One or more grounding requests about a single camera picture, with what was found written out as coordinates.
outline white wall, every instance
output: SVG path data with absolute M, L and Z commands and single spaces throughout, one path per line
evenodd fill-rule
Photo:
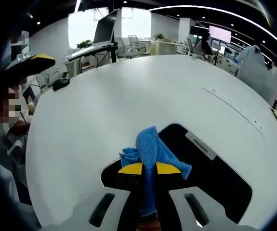
M 163 34 L 166 39 L 178 40 L 179 20 L 151 13 L 151 37 Z
M 48 74 L 58 67 L 60 72 L 66 71 L 64 60 L 69 49 L 67 28 L 67 18 L 64 18 L 43 28 L 30 38 L 32 55 L 44 53 L 55 58 L 56 64 L 47 69 Z

